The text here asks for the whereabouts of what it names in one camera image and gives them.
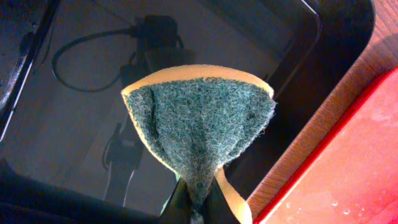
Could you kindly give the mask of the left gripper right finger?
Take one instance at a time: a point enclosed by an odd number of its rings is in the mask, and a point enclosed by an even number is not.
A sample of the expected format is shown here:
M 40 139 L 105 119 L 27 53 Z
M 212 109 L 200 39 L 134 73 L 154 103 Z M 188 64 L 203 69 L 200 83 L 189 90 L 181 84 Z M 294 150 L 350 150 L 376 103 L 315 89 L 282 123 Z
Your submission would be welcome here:
M 201 212 L 204 224 L 239 224 L 230 210 L 216 179 L 213 179 L 211 183 L 210 191 L 203 202 Z

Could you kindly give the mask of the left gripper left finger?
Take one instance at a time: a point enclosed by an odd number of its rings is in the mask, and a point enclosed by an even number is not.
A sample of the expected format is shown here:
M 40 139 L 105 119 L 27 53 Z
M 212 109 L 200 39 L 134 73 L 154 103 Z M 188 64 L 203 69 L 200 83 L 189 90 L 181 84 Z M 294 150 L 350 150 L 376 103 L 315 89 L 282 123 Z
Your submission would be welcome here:
M 187 184 L 180 179 L 164 208 L 158 224 L 190 224 L 192 201 Z

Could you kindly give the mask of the green yellow sponge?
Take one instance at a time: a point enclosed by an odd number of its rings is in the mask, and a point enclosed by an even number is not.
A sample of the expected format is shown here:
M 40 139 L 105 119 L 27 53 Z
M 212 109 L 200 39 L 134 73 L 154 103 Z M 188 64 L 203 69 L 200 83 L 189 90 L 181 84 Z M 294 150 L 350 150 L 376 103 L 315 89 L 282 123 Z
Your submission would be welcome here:
M 125 87 L 121 96 L 145 147 L 187 187 L 192 223 L 217 183 L 233 216 L 251 223 L 245 199 L 224 165 L 238 158 L 274 115 L 274 90 L 261 78 L 217 65 L 164 68 Z

